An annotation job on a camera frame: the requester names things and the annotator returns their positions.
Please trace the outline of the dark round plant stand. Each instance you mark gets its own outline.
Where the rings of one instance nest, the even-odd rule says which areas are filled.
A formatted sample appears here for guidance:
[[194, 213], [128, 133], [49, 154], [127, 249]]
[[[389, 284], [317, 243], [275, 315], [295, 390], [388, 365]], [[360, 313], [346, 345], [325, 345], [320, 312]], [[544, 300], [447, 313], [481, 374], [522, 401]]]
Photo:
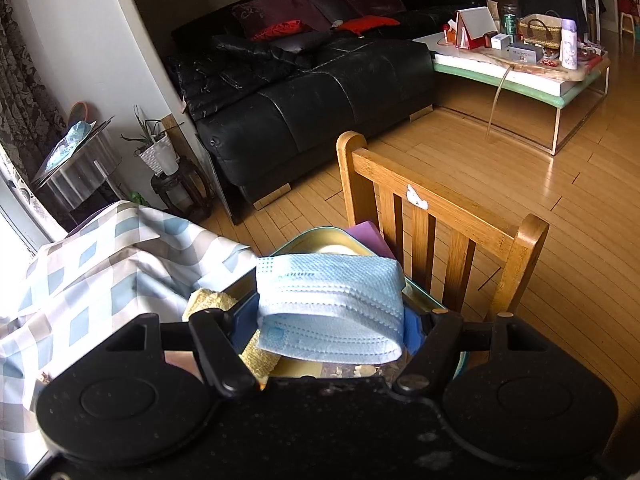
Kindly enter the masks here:
[[212, 213], [213, 194], [202, 170], [186, 157], [178, 160], [178, 170], [151, 179], [152, 190], [174, 216], [200, 222]]

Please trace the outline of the woven basket on table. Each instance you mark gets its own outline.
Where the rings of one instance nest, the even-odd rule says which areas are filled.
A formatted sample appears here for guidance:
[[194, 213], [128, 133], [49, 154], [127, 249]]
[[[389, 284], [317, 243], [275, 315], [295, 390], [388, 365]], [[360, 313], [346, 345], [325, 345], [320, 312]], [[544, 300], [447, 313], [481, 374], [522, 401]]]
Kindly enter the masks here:
[[526, 44], [558, 50], [562, 40], [562, 20], [548, 14], [528, 14], [518, 21], [518, 34]]

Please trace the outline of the dark red cushion left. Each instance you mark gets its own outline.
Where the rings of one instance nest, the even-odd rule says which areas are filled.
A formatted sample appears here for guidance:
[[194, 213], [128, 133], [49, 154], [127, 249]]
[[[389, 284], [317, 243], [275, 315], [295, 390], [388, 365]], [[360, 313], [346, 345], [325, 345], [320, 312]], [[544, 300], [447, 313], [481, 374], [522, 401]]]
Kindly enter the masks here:
[[232, 15], [250, 37], [272, 25], [293, 20], [299, 20], [318, 32], [325, 32], [331, 27], [311, 0], [252, 0], [236, 4]]

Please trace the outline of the gold metal tin tray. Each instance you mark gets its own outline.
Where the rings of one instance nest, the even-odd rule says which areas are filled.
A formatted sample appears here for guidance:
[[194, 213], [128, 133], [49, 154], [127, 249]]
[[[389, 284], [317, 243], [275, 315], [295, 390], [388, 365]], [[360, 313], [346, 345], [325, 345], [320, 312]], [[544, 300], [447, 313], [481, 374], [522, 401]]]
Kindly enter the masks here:
[[439, 306], [366, 226], [300, 234], [226, 292], [232, 348], [269, 363], [260, 380], [393, 380], [426, 341], [421, 313]]

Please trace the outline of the red cushion on sofa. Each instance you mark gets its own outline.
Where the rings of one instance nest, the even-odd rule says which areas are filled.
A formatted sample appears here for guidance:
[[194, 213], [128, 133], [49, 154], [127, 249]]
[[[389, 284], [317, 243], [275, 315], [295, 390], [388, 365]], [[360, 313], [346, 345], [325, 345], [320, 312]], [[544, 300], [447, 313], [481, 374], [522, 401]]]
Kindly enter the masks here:
[[396, 27], [400, 21], [384, 16], [365, 15], [360, 18], [352, 18], [346, 22], [341, 22], [332, 28], [334, 34], [349, 34], [361, 37], [365, 32], [385, 27]]

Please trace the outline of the purple mat under tray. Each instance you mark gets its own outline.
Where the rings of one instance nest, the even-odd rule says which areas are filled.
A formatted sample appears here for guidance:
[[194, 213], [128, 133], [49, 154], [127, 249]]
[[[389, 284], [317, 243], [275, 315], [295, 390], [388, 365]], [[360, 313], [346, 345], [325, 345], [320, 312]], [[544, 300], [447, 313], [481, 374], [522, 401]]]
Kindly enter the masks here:
[[351, 226], [346, 232], [359, 243], [363, 244], [374, 252], [375, 255], [385, 258], [395, 259], [393, 252], [390, 250], [380, 230], [371, 221], [365, 221]]

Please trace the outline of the black leather sofa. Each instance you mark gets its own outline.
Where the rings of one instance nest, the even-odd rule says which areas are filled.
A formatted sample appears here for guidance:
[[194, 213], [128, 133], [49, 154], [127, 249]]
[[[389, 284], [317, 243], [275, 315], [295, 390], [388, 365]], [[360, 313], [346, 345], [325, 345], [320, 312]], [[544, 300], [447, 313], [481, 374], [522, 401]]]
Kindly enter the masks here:
[[176, 28], [165, 58], [233, 222], [328, 162], [343, 132], [374, 136], [431, 106], [432, 59], [416, 40], [487, 0], [401, 0], [405, 10], [384, 16], [399, 26], [361, 37], [332, 32], [364, 16], [346, 0], [311, 0], [330, 22], [325, 32], [293, 20], [250, 37], [232, 15], [249, 1]]

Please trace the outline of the white pink bottle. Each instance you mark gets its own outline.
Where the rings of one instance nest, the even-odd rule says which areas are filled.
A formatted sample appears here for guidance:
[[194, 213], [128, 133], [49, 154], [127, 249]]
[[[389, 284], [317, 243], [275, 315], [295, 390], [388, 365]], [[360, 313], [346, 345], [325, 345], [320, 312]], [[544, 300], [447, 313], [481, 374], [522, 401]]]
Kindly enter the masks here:
[[569, 18], [562, 19], [560, 59], [567, 70], [578, 69], [577, 25]]

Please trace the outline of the wooden chair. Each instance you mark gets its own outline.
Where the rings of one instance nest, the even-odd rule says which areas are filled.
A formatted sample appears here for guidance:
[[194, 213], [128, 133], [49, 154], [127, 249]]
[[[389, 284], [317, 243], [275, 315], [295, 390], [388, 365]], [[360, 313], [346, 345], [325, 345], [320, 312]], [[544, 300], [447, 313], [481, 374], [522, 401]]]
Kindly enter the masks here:
[[448, 247], [444, 307], [462, 309], [480, 249], [502, 263], [486, 320], [516, 311], [548, 236], [548, 222], [528, 214], [512, 226], [460, 193], [371, 151], [355, 131], [340, 135], [336, 156], [348, 224], [370, 221], [400, 262], [410, 254], [413, 283], [431, 290], [442, 233]]

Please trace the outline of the checkered tablecloth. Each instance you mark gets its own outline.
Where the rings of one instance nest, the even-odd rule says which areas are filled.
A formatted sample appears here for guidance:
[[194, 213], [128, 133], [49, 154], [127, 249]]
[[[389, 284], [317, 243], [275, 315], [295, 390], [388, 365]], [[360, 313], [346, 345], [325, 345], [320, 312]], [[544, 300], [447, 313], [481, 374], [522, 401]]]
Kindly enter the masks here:
[[255, 263], [246, 245], [124, 200], [43, 246], [1, 311], [2, 478], [47, 452], [35, 400], [49, 380], [142, 313], [181, 321], [196, 290], [221, 292]]

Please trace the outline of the glass coffee table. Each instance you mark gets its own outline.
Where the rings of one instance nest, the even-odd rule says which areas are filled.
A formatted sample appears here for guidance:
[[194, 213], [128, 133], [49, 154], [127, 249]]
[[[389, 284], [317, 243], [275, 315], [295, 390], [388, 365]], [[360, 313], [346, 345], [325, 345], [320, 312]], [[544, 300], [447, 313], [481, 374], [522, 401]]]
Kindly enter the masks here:
[[608, 95], [611, 60], [590, 58], [578, 70], [513, 62], [509, 53], [420, 37], [442, 88], [436, 104], [550, 156], [558, 154]]

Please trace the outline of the round metal side table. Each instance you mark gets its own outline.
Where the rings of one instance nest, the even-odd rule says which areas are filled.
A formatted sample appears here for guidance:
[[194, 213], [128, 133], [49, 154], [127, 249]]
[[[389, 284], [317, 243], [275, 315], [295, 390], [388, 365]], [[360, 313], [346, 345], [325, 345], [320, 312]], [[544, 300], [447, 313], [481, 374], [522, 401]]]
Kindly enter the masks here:
[[32, 187], [47, 188], [67, 211], [77, 209], [105, 182], [122, 161], [105, 122], [80, 120], [41, 164]]

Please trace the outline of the blue face mask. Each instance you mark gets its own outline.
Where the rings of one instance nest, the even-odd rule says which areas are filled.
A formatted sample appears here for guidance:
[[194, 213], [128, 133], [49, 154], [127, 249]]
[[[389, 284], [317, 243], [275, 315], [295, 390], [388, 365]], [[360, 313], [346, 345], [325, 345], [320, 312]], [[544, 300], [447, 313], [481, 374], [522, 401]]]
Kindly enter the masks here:
[[385, 364], [404, 351], [405, 277], [378, 256], [291, 254], [261, 258], [258, 347], [288, 358]]

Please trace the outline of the potted plant white pot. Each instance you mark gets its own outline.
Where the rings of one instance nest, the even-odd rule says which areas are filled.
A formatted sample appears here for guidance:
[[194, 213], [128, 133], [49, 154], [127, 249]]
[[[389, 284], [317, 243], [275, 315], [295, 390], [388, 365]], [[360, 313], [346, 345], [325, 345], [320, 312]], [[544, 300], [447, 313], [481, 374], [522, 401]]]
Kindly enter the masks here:
[[136, 144], [134, 154], [148, 166], [156, 176], [172, 176], [179, 169], [179, 155], [172, 144], [169, 133], [177, 130], [180, 124], [174, 122], [165, 126], [160, 119], [149, 118], [139, 105], [132, 107], [134, 118], [140, 129], [138, 136], [123, 136], [125, 142]]

